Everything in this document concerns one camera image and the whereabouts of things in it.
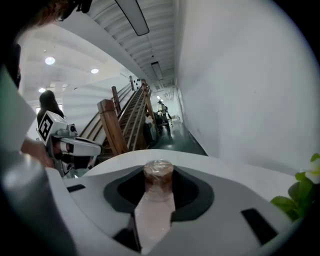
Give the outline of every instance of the black slot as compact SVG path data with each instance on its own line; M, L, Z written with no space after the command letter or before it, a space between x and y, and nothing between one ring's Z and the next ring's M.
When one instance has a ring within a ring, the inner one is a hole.
M278 234L256 209L243 210L241 213L261 245L266 244Z
M66 189L69 191L69 193L85 189L86 187L82 184L74 185L74 186L68 186Z
M133 215L131 215L128 227L120 230L113 239L136 252L141 252L137 225Z

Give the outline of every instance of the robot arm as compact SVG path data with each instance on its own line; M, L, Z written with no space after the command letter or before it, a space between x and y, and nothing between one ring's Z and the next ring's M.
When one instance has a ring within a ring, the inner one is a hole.
M101 145L78 137L74 124L68 124L61 116L50 111L44 114L38 134L61 177L75 169L87 168L92 158L101 153ZM57 144L62 153L59 156L54 154Z

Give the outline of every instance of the white wall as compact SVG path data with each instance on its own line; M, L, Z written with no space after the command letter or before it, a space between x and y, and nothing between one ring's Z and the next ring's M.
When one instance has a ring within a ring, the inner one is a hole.
M320 151L319 67L268 1L177 1L187 128L214 157L294 174Z
M112 86L119 92L129 84L129 78L122 75L84 85L76 90L65 90L62 94L62 106L65 119L69 124L75 124L78 134L98 112L97 103L113 97ZM124 105L129 99L129 93L120 105Z
M36 140L37 138L39 138L39 134L37 130L38 130L38 122L37 122L37 119L34 119L26 135L29 138Z
M181 104L181 101L179 99L179 92L178 91L179 90L177 90L177 89L174 90L173 102L177 107L176 117L179 118L179 120L183 123L184 122L184 117L183 117L183 114L182 114L182 104Z

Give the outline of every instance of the plant leaf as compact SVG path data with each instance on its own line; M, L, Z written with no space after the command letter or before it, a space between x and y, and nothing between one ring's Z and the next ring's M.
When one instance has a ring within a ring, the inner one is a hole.
M300 186L300 182L296 182L288 189L289 196L292 198L292 200L296 204L298 203L299 186Z
M299 217L306 216L306 214L309 211L311 205L312 205L312 201L310 201L310 200L306 200L306 201L303 201L302 203L300 203L298 208L297 208L297 210L296 210L298 215L299 215Z
M297 214L297 212L293 209L293 210L289 210L286 212L286 215L288 215L288 217L292 220L295 221L297 219L299 219L299 215Z
M302 181L304 178L306 178L306 172L298 172L295 174L295 178L297 181Z
M276 196L271 200L271 203L274 204L276 207L280 208L285 213L296 208L295 202L285 196Z
M320 158L320 154L315 153L311 156L310 162L314 162L316 159Z
M299 193L297 198L298 204L301 204L305 199L308 198L309 193L312 191L312 188L313 183L310 179L304 178L302 181L300 181Z

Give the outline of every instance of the green plant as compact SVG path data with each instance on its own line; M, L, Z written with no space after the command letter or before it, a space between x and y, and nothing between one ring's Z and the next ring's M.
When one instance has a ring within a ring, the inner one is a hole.
M295 175L298 182L289 189L290 198L276 196L271 203L284 211L292 221L304 217L316 197L316 190L320 183L320 155L315 153L310 160L310 168Z

